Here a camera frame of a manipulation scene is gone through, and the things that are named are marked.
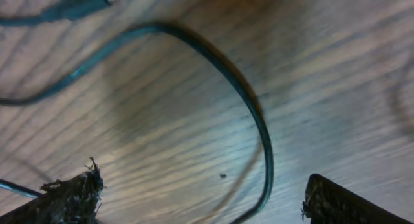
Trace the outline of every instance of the black cable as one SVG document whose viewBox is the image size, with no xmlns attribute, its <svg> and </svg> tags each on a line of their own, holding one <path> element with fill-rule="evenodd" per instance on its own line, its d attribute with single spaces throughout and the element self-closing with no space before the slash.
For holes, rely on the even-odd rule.
<svg viewBox="0 0 414 224">
<path fill-rule="evenodd" d="M 38 17 L 0 19 L 0 25 L 11 27 L 32 26 L 38 25 L 45 21 L 56 21 L 63 18 L 69 20 L 77 20 L 96 11 L 99 11 L 103 8 L 108 7 L 111 1 L 112 0 L 62 0 L 56 5 L 48 8 Z M 223 55 L 221 55 L 217 50 L 215 50 L 208 42 L 206 42 L 200 36 L 196 35 L 196 33 L 188 29 L 168 23 L 154 23 L 138 27 L 128 32 L 124 32 L 117 36 L 115 39 L 111 40 L 107 45 L 95 52 L 92 56 L 87 58 L 81 65 L 75 68 L 75 70 L 71 74 L 64 76 L 55 84 L 52 84 L 44 90 L 27 98 L 0 98 L 0 105 L 26 106 L 42 101 L 52 95 L 55 95 L 56 93 L 59 93 L 66 87 L 73 84 L 77 79 L 91 71 L 95 67 L 95 65 L 100 63 L 102 60 L 106 59 L 106 57 L 111 55 L 122 45 L 129 43 L 132 40 L 144 34 L 159 32 L 169 34 L 181 39 L 194 50 L 202 54 L 210 63 L 212 63 L 224 75 L 224 77 L 226 77 L 226 79 L 231 83 L 234 89 L 239 93 L 240 97 L 247 105 L 247 108 L 250 110 L 252 117 L 257 125 L 265 154 L 265 184 L 259 201 L 250 210 L 248 210 L 243 215 L 239 216 L 236 220 L 231 222 L 242 223 L 247 219 L 251 218 L 252 216 L 256 215 L 265 207 L 272 192 L 274 180 L 272 143 L 270 141 L 267 126 L 260 112 L 259 104 L 257 103 L 257 100 L 252 94 L 252 92 L 251 94 L 249 93 L 249 87 L 245 79 L 241 76 L 241 74 L 239 74 L 239 72 L 231 64 L 231 62 L 226 60 L 226 58 Z M 20 187 L 11 186 L 11 189 L 18 191 L 20 190 Z"/>
<path fill-rule="evenodd" d="M 64 90 L 66 87 L 73 84 L 78 78 L 90 72 L 95 65 L 100 63 L 102 60 L 106 59 L 111 55 L 115 50 L 117 50 L 122 45 L 131 42 L 139 36 L 142 36 L 147 33 L 166 33 L 176 38 L 181 39 L 197 52 L 202 54 L 209 62 L 211 62 L 227 80 L 231 83 L 234 89 L 239 93 L 248 109 L 250 110 L 253 119 L 256 122 L 257 128 L 261 140 L 263 142 L 263 149 L 265 153 L 265 166 L 266 166 L 266 176 L 265 176 L 265 185 L 263 188 L 263 193 L 259 198 L 259 201 L 256 205 L 251 208 L 249 211 L 245 212 L 242 216 L 238 217 L 232 223 L 242 223 L 243 221 L 251 218 L 258 212 L 260 212 L 263 207 L 266 205 L 270 197 L 270 193 L 273 187 L 274 180 L 274 163 L 273 163 L 273 152 L 272 144 L 268 134 L 268 130 L 259 110 L 259 107 L 256 104 L 256 100 L 253 96 L 249 95 L 246 87 L 243 85 L 243 78 L 239 74 L 233 72 L 232 65 L 229 65 L 228 62 L 224 61 L 223 57 L 215 52 L 211 47 L 201 41 L 201 37 L 195 35 L 193 32 L 186 30 L 185 28 L 178 27 L 176 25 L 168 23 L 154 23 L 150 25 L 144 25 L 138 27 L 134 30 L 124 32 L 115 39 L 111 40 L 107 45 L 103 46 L 100 50 L 95 52 L 92 56 L 86 59 L 81 65 L 79 65 L 71 74 L 63 77 L 61 80 L 55 84 L 47 87 L 43 91 L 30 96 L 28 98 L 20 99 L 11 99 L 11 98 L 0 98 L 0 105 L 4 106 L 25 106 L 29 104 L 35 104 L 36 102 L 42 101 L 60 91 Z"/>
<path fill-rule="evenodd" d="M 109 8 L 117 0 L 60 0 L 39 15 L 28 17 L 0 17 L 0 26 L 29 27 L 62 19 L 76 21 Z"/>
<path fill-rule="evenodd" d="M 17 185 L 9 181 L 5 181 L 3 179 L 0 179 L 0 188 L 7 189 L 11 192 L 20 194 L 25 197 L 34 198 L 34 199 L 43 195 L 40 192 L 31 190 L 29 188 L 25 188 L 24 186 L 20 186 L 20 185 Z"/>
</svg>

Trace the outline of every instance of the wood grain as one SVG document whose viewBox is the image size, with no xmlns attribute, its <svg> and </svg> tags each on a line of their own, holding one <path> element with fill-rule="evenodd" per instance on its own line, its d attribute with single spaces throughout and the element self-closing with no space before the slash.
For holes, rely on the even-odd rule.
<svg viewBox="0 0 414 224">
<path fill-rule="evenodd" d="M 0 13 L 55 1 L 0 0 Z M 0 95 L 27 96 L 153 20 L 205 36 L 260 99 L 276 179 L 250 223 L 302 223 L 311 173 L 414 221 L 414 0 L 125 0 L 73 23 L 0 28 Z M 0 178 L 33 189 L 75 176 L 94 156 L 108 186 L 104 223 L 228 223 L 263 186 L 247 108 L 169 36 L 131 42 L 42 103 L 0 107 L 0 146 Z M 27 201 L 0 191 L 2 213 Z"/>
</svg>

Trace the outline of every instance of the cable connector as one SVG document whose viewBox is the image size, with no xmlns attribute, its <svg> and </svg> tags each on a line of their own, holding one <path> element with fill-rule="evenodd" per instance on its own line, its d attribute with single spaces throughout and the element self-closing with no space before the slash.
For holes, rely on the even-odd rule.
<svg viewBox="0 0 414 224">
<path fill-rule="evenodd" d="M 118 0 L 60 0 L 41 14 L 41 19 L 54 22 L 62 19 L 76 21 L 110 7 Z"/>
</svg>

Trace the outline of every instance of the wooden surface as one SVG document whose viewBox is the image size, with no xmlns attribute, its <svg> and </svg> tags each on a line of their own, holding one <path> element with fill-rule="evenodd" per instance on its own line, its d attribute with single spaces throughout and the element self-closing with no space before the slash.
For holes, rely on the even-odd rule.
<svg viewBox="0 0 414 224">
<path fill-rule="evenodd" d="M 55 1 L 0 0 L 0 13 Z M 414 0 L 125 0 L 74 23 L 0 28 L 0 95 L 29 95 L 151 20 L 205 36 L 263 105 L 276 178 L 250 223 L 303 223 L 315 172 L 414 221 Z M 228 223 L 257 201 L 264 179 L 247 108 L 169 36 L 132 42 L 42 103 L 0 107 L 0 146 L 0 178 L 33 189 L 75 176 L 94 156 L 108 186 L 104 223 Z M 27 201 L 0 190 L 2 213 Z"/>
</svg>

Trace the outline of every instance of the dark green cable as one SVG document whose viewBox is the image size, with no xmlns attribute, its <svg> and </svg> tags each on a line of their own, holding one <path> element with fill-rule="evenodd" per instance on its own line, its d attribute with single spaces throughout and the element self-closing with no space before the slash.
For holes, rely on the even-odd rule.
<svg viewBox="0 0 414 224">
<path fill-rule="evenodd" d="M 38 17 L 26 17 L 20 19 L 0 18 L 0 25 L 20 27 L 34 26 L 42 22 L 56 21 L 59 19 L 77 20 L 103 8 L 107 8 L 108 6 L 109 3 L 106 0 L 62 0 L 56 5 L 48 8 L 48 10 L 44 11 L 42 15 Z M 188 29 L 169 23 L 154 23 L 124 32 L 115 39 L 111 40 L 107 45 L 103 46 L 92 56 L 87 58 L 81 65 L 75 68 L 71 74 L 64 76 L 55 84 L 27 98 L 0 98 L 0 105 L 26 106 L 40 102 L 72 85 L 77 79 L 90 72 L 93 68 L 95 68 L 97 64 L 118 50 L 122 45 L 129 43 L 144 34 L 160 32 L 181 39 L 189 46 L 191 46 L 194 50 L 202 54 L 210 63 L 212 63 L 239 93 L 256 123 L 263 143 L 265 154 L 265 184 L 258 202 L 250 210 L 231 222 L 232 224 L 242 223 L 252 216 L 256 215 L 265 207 L 272 192 L 274 180 L 272 143 L 270 141 L 267 126 L 261 114 L 258 101 L 252 93 L 249 93 L 246 80 L 241 76 L 241 74 L 239 74 L 238 71 L 236 71 L 236 68 L 231 64 L 231 62 L 226 60 L 224 56 L 216 51 L 208 42 L 204 41 L 200 36 L 196 35 L 194 32 Z M 18 191 L 20 188 L 12 187 L 11 189 Z"/>
</svg>

